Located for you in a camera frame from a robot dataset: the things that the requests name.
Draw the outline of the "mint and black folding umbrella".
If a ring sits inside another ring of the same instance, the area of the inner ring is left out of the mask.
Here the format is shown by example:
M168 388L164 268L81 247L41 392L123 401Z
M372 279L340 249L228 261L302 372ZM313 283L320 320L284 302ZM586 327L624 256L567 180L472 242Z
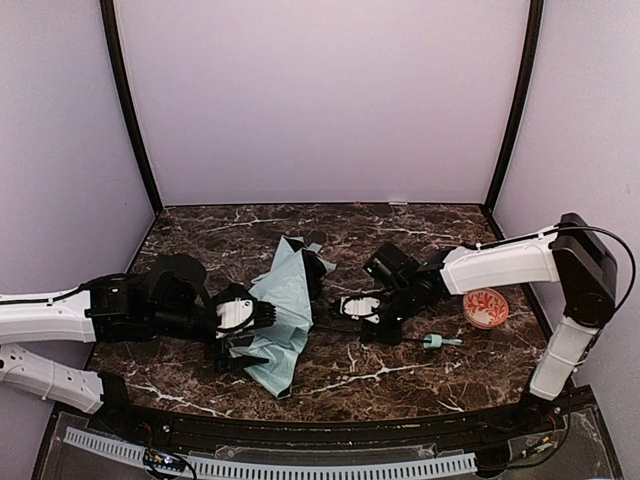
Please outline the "mint and black folding umbrella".
M312 302L323 277L335 265L318 256L319 245L306 246L297 238L283 237L269 272L253 280L250 293L273 304L276 321L257 331L252 343L235 351L268 358L268 364L245 371L276 398L290 394L295 368L314 326ZM370 294L381 299L380 320L396 317L402 322L450 295L441 270L449 252L439 251L419 262L394 244L383 244L365 263L364 270L381 286Z

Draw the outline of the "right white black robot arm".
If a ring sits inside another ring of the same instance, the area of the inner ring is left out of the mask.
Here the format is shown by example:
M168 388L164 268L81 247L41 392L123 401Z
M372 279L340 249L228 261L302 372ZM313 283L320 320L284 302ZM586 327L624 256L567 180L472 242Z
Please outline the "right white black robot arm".
M626 301L616 296L618 266L600 239L605 233L567 213L537 232L437 250L424 261L387 242L364 266L382 292L344 299L340 312L361 321L364 339L397 345L403 322L444 298L484 288L558 283L565 299L562 318L528 387L529 394L551 401Z

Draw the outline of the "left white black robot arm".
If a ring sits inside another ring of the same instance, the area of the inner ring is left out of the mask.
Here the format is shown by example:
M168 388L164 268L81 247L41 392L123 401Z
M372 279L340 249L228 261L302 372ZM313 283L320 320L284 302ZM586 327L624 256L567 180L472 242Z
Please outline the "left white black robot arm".
M158 258L142 274L111 274L60 292L1 298L1 380L35 395L95 415L129 405L124 379L116 374L74 369L36 355L27 342L148 342L157 337L202 343L216 370L262 364L234 355L231 340L266 328L275 307L231 283L212 296L206 268L195 258Z

